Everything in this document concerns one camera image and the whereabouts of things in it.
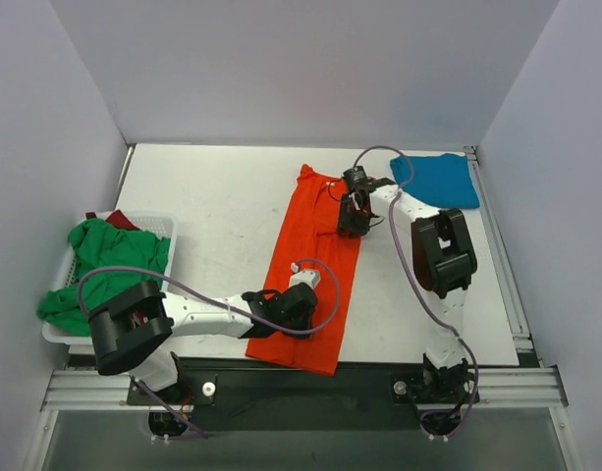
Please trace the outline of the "orange t-shirt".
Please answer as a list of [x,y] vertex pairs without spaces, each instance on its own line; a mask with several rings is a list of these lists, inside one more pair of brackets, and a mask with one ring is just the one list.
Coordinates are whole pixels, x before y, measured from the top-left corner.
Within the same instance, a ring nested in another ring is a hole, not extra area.
[[313,327],[327,326],[308,339],[275,333],[267,339],[251,339],[246,356],[256,360],[332,376],[343,343],[360,251],[358,238],[339,236],[339,203],[335,197],[344,184],[301,166],[275,243],[264,286],[282,291],[294,279],[293,268],[303,281],[319,279],[318,305]]

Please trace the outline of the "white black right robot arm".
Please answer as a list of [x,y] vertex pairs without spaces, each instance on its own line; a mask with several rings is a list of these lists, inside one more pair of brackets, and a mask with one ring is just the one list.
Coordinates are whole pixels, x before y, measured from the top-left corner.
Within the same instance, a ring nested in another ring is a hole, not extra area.
[[422,391],[433,400],[465,391],[475,381],[462,330],[477,259],[463,212],[430,206],[388,178],[369,177],[362,166],[347,169],[343,182],[339,235],[365,236],[374,219],[386,219],[410,286],[430,318]]

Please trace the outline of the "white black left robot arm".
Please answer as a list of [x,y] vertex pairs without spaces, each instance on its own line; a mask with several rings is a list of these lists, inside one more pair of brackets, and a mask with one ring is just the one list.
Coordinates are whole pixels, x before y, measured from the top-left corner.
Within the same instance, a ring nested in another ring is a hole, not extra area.
[[141,282],[87,314],[96,369],[102,376],[129,373],[165,404],[185,391],[178,356],[163,343],[171,337],[222,336],[265,339],[277,325],[305,332],[318,304],[319,274],[301,271],[289,286],[247,291],[212,304]]

